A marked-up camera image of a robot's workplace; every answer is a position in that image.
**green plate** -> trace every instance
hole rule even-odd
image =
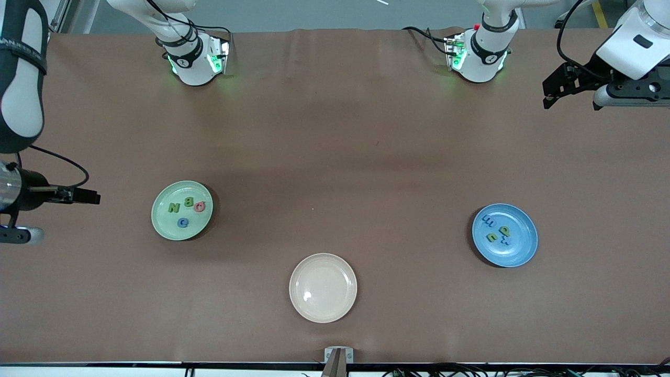
[[[163,237],[183,241],[205,229],[213,210],[209,190],[200,183],[183,180],[169,185],[158,195],[151,208],[151,223]]]

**plate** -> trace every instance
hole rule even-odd
[[[214,201],[200,183],[183,180],[166,187],[153,202],[151,223],[171,241],[183,241],[200,233],[212,218]]]
[[[335,322],[354,305],[358,283],[351,266],[327,253],[303,259],[291,275],[289,295],[296,311],[316,323]]]
[[[489,262],[519,267],[537,251],[537,229],[526,213],[510,204],[484,207],[472,224],[472,239]]]

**plate rim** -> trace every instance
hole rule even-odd
[[[339,316],[339,317],[337,317],[333,320],[330,320],[330,321],[317,321],[315,319],[307,318],[303,314],[303,311],[298,309],[298,306],[295,303],[295,297],[293,295],[293,289],[292,289],[293,288],[293,279],[295,278],[295,273],[298,271],[298,268],[300,268],[300,266],[305,264],[308,260],[313,259],[313,258],[317,258],[318,256],[327,256],[329,258],[334,258],[335,260],[340,260],[341,262],[344,262],[344,265],[346,265],[349,268],[349,270],[351,271],[350,279],[354,283],[353,284],[353,286],[354,286],[354,298],[351,300],[351,304],[346,308],[346,310],[344,311],[344,313],[341,316]],[[303,317],[304,319],[307,319],[310,322],[314,322],[314,323],[333,323],[333,322],[339,321],[345,315],[349,314],[349,311],[351,311],[351,308],[354,307],[354,303],[356,303],[356,298],[358,298],[358,278],[356,277],[356,272],[351,267],[351,265],[341,256],[331,254],[331,253],[312,254],[310,256],[305,257],[303,260],[301,260],[298,264],[295,265],[295,268],[293,269],[293,272],[291,273],[291,278],[289,279],[289,298],[291,299],[291,304],[293,305],[293,308],[295,309],[295,311],[297,311],[298,314],[300,314],[300,317]]]
[[[524,260],[524,261],[522,261],[521,263],[518,263],[518,264],[503,265],[503,264],[499,264],[499,263],[497,263],[497,262],[492,261],[492,260],[491,260],[485,253],[483,253],[482,250],[479,248],[478,242],[476,241],[476,237],[475,237],[475,235],[474,235],[474,223],[477,221],[477,219],[479,218],[479,215],[481,215],[482,212],[486,211],[486,210],[489,209],[490,207],[495,207],[495,206],[505,206],[505,207],[514,208],[514,209],[516,209],[517,211],[521,212],[521,213],[528,219],[528,221],[531,222],[531,225],[532,225],[533,229],[535,230],[535,247],[533,248],[533,251],[529,254],[527,260]],[[509,203],[493,203],[493,204],[489,204],[489,205],[485,206],[484,208],[482,208],[481,210],[479,210],[479,212],[477,212],[477,214],[473,217],[470,233],[472,234],[472,242],[474,243],[474,247],[477,249],[477,251],[479,252],[479,254],[480,254],[481,256],[483,256],[484,258],[486,258],[486,260],[488,260],[489,262],[493,263],[494,265],[499,266],[499,267],[503,267],[503,268],[515,268],[515,267],[520,267],[520,266],[523,266],[524,264],[530,262],[531,259],[533,259],[533,256],[535,256],[535,253],[537,252],[537,248],[539,247],[539,236],[538,236],[538,234],[537,234],[537,227],[535,226],[535,223],[533,222],[533,219],[532,219],[530,216],[528,216],[528,214],[527,214],[526,212],[524,212],[524,210],[522,210],[521,208],[518,208],[518,207],[515,206],[515,205],[509,204]]]
[[[158,229],[158,226],[156,225],[157,220],[155,219],[155,217],[153,215],[153,212],[156,209],[156,206],[158,205],[158,198],[160,198],[161,195],[163,195],[166,191],[170,190],[173,186],[176,186],[178,184],[184,184],[184,183],[193,184],[194,186],[199,186],[201,189],[203,189],[207,193],[207,195],[209,195],[209,199],[212,201],[212,211],[210,212],[209,216],[207,217],[207,222],[205,223],[205,226],[200,231],[195,233],[194,235],[191,235],[189,237],[168,237],[164,232],[162,232]],[[153,204],[151,206],[151,224],[153,226],[153,230],[155,230],[156,233],[158,233],[158,235],[160,235],[162,238],[168,239],[170,241],[186,241],[187,239],[191,239],[191,238],[197,236],[198,234],[200,234],[202,231],[205,230],[207,225],[209,225],[209,222],[212,219],[212,215],[214,214],[213,206],[214,206],[214,198],[212,197],[212,193],[209,191],[209,189],[207,187],[205,187],[204,184],[202,184],[200,182],[196,182],[195,180],[180,180],[178,182],[172,183],[172,184],[168,185],[167,187],[165,187],[163,190],[161,190],[161,192],[156,196],[156,199],[153,200]]]

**yellow floor tape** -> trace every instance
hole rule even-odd
[[[595,3],[591,5],[593,7],[593,13],[596,14],[596,20],[598,20],[598,27],[601,29],[607,29],[609,26],[607,26],[607,20],[605,19],[605,15],[602,12],[602,7],[600,6],[599,0],[596,0]]]

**table surface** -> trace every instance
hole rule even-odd
[[[581,61],[606,30],[569,30]],[[556,32],[521,31],[495,81],[465,82],[409,32],[235,37],[230,77],[187,87],[151,36],[57,35],[37,145],[83,163],[92,205],[44,205],[1,246],[3,362],[321,360],[655,363],[670,348],[666,109],[542,108]],[[80,179],[53,158],[23,163]],[[150,221],[167,185],[211,188],[191,241]],[[520,268],[469,237],[490,203],[539,232]],[[358,298],[320,325],[289,301],[310,254],[346,259]]]

